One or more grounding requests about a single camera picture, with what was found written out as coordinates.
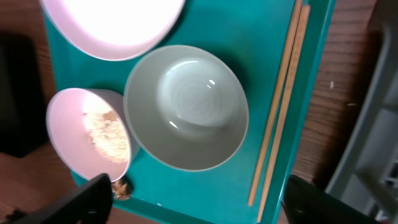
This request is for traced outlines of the pink bowl with rice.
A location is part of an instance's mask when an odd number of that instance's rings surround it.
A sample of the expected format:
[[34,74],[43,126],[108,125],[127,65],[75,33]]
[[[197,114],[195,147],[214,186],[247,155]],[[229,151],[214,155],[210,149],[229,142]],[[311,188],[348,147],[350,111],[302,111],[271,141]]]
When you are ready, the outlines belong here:
[[[125,159],[111,159],[94,145],[94,131],[88,117],[109,114],[121,123],[128,140],[129,154]],[[65,165],[80,177],[90,180],[108,174],[112,182],[127,173],[139,145],[128,130],[123,96],[104,89],[67,88],[56,93],[46,112],[50,142]]]

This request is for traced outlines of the grey-green bowl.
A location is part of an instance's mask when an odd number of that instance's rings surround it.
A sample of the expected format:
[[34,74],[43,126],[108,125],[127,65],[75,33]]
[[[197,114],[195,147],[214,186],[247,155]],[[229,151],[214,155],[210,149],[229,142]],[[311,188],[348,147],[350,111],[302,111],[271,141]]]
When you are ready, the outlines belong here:
[[127,78],[123,100],[135,140],[173,169],[214,169],[238,152],[248,132],[240,81],[198,47],[168,45],[143,56]]

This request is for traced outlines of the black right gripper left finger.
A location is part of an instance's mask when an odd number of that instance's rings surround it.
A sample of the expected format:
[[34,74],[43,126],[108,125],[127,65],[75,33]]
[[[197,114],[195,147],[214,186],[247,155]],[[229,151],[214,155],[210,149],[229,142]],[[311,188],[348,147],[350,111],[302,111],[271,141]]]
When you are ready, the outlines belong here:
[[108,174],[100,174],[40,210],[32,213],[14,210],[9,223],[106,223],[112,206],[111,181]]

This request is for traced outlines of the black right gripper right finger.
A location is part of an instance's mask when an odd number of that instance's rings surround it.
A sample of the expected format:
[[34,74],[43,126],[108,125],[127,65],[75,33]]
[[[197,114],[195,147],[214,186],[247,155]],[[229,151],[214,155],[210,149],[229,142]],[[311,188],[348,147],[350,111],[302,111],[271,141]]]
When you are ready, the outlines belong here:
[[296,175],[287,181],[283,208],[293,224],[379,224]]

